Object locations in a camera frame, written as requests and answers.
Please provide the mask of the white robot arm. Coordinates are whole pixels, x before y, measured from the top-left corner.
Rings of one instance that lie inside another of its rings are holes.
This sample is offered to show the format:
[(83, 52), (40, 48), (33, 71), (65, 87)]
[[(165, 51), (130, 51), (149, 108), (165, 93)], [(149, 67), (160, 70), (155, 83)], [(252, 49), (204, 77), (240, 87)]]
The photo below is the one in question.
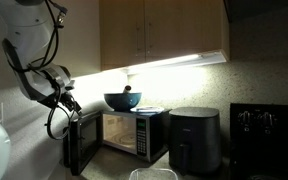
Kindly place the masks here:
[(74, 81), (66, 67), (53, 63), (67, 12), (54, 0), (0, 0), (1, 48), (21, 92), (51, 112), (69, 114), (81, 112), (71, 94)]

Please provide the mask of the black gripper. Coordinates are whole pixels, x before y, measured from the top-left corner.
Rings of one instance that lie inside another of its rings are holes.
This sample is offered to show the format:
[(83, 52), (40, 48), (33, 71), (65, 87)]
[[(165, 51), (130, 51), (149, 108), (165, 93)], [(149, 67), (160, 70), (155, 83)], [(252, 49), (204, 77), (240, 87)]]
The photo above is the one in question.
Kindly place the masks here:
[(75, 111), (78, 115), (82, 114), (80, 105), (74, 100), (74, 98), (70, 92), (66, 92), (66, 93), (61, 95), (61, 103), (69, 111)]

